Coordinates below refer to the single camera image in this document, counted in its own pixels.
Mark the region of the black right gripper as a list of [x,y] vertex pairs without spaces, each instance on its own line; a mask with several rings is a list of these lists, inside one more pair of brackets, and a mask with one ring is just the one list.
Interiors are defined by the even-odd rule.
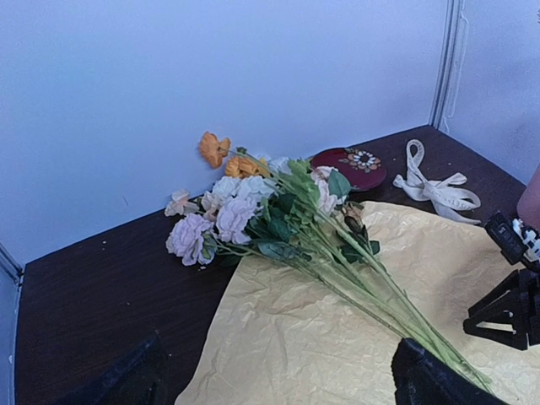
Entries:
[[463,331],[518,350],[539,344],[539,274],[513,271],[468,309]]

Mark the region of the grey printed ribbon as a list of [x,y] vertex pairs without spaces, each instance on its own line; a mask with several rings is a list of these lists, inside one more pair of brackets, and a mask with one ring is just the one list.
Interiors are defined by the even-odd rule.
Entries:
[[407,174],[396,175],[392,185],[402,189],[416,202],[431,202],[435,213],[457,223],[479,225],[479,219],[470,219],[461,215],[462,211],[473,211],[481,207],[479,196],[462,188],[467,177],[457,172],[443,181],[428,180],[420,165],[424,159],[424,145],[418,139],[407,143]]

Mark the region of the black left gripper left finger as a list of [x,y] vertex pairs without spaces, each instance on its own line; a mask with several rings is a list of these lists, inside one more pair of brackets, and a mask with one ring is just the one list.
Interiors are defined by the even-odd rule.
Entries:
[[156,332],[90,383],[67,394],[68,404],[164,404],[169,355]]

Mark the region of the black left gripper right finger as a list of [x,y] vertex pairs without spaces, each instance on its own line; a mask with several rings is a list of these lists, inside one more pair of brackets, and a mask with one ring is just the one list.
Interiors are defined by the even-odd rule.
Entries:
[[501,405],[411,338],[402,339],[391,361],[397,405]]

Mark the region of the orange yellow wrapping paper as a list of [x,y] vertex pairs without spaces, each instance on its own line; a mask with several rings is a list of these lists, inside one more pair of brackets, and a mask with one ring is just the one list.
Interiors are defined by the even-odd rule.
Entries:
[[[509,404],[539,401],[539,350],[462,330],[470,306],[510,273],[477,226],[366,202],[362,218],[410,300]],[[237,267],[179,404],[391,404],[398,337],[302,273],[258,257]]]

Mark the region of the orange flower bouquet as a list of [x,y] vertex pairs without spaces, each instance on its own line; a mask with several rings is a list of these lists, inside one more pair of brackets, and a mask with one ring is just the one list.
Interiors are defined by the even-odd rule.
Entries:
[[266,159],[205,132],[199,155],[224,174],[199,197],[173,192],[165,215],[175,218],[166,250],[185,266],[217,257],[264,257],[330,289],[389,332],[411,338],[481,388],[489,378],[431,324],[392,278],[350,200],[345,175],[308,159]]

